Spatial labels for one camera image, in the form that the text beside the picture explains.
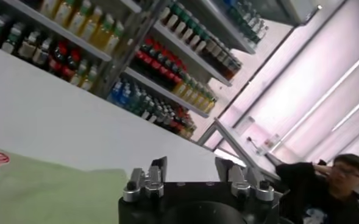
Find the black shirt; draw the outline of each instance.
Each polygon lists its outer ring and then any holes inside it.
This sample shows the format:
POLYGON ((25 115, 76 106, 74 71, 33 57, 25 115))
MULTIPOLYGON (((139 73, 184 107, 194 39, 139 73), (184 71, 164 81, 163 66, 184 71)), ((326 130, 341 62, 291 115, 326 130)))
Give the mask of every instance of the black shirt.
POLYGON ((282 164, 278 176, 290 192, 281 199, 282 217, 297 224, 359 224, 359 202, 352 195, 340 201, 329 194, 325 178, 310 163, 282 164))

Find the glasses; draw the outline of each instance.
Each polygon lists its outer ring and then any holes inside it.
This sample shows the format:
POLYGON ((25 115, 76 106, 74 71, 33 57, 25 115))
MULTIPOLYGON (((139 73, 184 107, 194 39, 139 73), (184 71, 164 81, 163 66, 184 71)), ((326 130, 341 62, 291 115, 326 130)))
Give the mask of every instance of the glasses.
POLYGON ((338 173, 344 174, 344 176, 346 176, 347 178, 353 178, 353 177, 358 177, 359 178, 359 174, 357 174, 353 170, 348 170, 348 169, 345 169, 345 168, 340 167, 340 166, 333 166, 332 170, 337 171, 338 173))

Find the hand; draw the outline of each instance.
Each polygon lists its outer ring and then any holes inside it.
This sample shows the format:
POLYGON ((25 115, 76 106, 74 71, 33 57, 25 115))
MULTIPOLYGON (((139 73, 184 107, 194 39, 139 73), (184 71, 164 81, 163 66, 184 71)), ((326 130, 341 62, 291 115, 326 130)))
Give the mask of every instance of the hand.
POLYGON ((313 168, 315 169, 315 171, 322 173, 322 174, 329 174, 331 173, 332 167, 330 166, 321 166, 321 165, 313 165, 313 168))

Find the white wall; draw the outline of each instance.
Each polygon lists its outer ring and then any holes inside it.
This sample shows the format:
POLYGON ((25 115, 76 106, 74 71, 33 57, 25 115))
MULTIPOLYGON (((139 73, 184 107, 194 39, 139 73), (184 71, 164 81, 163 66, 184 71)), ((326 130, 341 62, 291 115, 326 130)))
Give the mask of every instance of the white wall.
POLYGON ((216 181, 214 154, 0 50, 0 148, 82 170, 146 170, 216 181))

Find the yellow juice bottle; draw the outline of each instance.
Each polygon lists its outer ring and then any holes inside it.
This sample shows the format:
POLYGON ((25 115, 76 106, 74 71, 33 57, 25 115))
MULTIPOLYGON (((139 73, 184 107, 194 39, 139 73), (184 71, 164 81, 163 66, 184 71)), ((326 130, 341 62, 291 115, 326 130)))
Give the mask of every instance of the yellow juice bottle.
POLYGON ((58 24, 67 27, 69 20, 71 19, 71 15, 74 12, 75 8, 75 0, 65 0, 60 4, 60 7, 56 13, 55 18, 53 19, 58 24))
POLYGON ((197 99, 194 101, 194 106, 196 108, 200 108, 202 103, 204 102, 206 96, 205 96, 205 87, 201 84, 199 88, 199 94, 197 99))
POLYGON ((115 47, 117 46, 119 39, 124 33, 124 26, 120 21, 117 21, 116 25, 113 26, 113 32, 105 45, 104 52, 106 54, 112 54, 115 47))
POLYGON ((187 100, 191 96, 195 83, 196 80, 194 78, 190 78, 185 90, 183 91, 182 95, 180 95, 183 100, 187 100))
POLYGON ((204 99, 203 103, 199 106, 199 109, 202 110, 203 112, 205 112, 206 109, 208 108, 210 102, 211 102, 211 95, 210 95, 209 91, 206 89, 205 99, 204 99))
POLYGON ((83 40, 89 41, 91 37, 95 34, 101 16, 102 16, 102 9, 99 6, 96 6, 93 14, 87 19, 85 25, 82 26, 80 30, 79 36, 83 40))
POLYGON ((99 26, 97 32, 93 36, 93 39, 90 40, 90 43, 95 45, 97 48, 105 48, 108 39, 112 35, 113 24, 113 17, 109 14, 106 14, 104 22, 99 26))
POLYGON ((187 99, 187 102, 189 102, 190 104, 195 103, 199 95, 199 88, 200 88, 200 83, 196 81, 196 84, 193 88, 193 93, 191 93, 191 96, 187 99))
POLYGON ((40 13, 50 19, 53 19, 60 3, 61 0, 44 0, 41 5, 40 13))
POLYGON ((85 25, 90 9, 91 2, 89 0, 83 0, 82 6, 71 19, 68 30, 77 35, 85 25))
POLYGON ((183 92, 186 90, 187 85, 189 85, 190 79, 191 79, 190 75, 186 73, 182 77, 182 81, 175 86, 172 93, 174 93, 177 96, 181 96, 183 92))

